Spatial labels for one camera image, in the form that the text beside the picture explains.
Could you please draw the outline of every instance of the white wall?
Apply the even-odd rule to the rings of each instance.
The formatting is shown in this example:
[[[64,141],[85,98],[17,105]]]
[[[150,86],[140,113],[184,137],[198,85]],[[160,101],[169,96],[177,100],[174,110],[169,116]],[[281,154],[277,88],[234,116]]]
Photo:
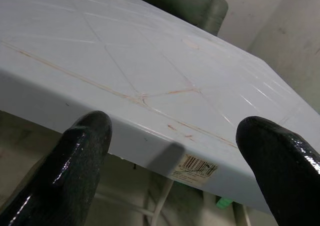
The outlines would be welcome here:
[[[249,51],[320,113],[320,0],[283,0]]]
[[[219,38],[246,50],[281,0],[227,0]]]

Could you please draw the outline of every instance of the dark green chair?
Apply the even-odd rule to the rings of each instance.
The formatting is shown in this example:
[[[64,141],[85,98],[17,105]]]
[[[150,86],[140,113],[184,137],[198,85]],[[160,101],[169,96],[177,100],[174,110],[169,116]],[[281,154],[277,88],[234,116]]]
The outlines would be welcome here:
[[[144,0],[178,18],[217,35],[226,17],[226,0]]]

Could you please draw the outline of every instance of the floor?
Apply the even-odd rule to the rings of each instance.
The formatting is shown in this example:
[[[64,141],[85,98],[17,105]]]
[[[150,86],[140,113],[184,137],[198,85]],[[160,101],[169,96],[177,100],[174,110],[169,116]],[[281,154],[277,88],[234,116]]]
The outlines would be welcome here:
[[[0,206],[29,169],[56,144],[61,135],[0,111]],[[165,178],[108,154],[97,193],[118,197],[154,210]],[[233,207],[215,206],[216,196],[175,182],[158,220],[158,226],[236,226]],[[85,226],[147,226],[139,212],[95,198]]]

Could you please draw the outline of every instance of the barcode sticker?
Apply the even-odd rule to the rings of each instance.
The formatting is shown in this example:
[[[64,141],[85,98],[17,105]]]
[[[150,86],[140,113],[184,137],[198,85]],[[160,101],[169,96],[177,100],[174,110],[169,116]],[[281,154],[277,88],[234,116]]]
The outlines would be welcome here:
[[[212,162],[191,154],[185,154],[175,167],[171,178],[182,183],[201,187],[217,168],[217,165]]]

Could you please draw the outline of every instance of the white plastic table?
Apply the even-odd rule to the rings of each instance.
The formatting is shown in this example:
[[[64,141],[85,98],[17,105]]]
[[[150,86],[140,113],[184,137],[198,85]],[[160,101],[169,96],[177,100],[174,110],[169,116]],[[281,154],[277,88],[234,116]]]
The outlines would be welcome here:
[[[141,0],[0,0],[0,40],[0,110],[58,132],[104,111],[111,154],[250,207],[268,210],[242,119],[320,150],[319,115],[264,61]]]

